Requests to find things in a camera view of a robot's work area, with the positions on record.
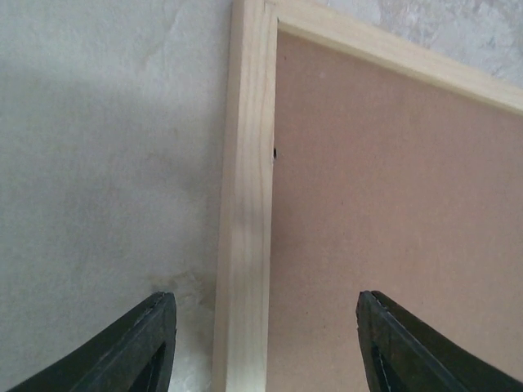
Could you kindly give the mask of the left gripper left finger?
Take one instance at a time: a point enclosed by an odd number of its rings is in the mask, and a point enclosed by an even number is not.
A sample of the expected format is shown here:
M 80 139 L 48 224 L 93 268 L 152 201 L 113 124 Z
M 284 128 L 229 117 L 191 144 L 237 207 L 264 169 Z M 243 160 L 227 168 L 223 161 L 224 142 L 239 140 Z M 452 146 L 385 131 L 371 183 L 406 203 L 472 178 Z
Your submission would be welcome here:
M 171 292 L 156 292 L 12 391 L 167 391 L 177 335 Z

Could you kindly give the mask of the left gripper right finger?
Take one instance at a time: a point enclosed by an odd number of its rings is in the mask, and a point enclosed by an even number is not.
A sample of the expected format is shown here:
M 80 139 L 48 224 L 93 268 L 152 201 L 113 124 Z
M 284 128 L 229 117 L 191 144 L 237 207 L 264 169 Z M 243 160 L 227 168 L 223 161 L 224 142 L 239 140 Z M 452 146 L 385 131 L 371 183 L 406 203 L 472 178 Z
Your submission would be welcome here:
M 371 391 L 521 391 L 379 291 L 359 294 L 357 332 Z

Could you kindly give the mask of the wooden photo frame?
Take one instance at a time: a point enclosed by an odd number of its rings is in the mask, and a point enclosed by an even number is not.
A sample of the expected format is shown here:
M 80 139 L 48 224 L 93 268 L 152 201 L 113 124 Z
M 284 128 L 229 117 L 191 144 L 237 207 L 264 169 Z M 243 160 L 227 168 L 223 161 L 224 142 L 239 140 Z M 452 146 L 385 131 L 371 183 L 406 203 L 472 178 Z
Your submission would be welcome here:
M 522 377 L 522 91 L 305 1 L 232 8 L 212 389 L 365 391 L 380 291 Z

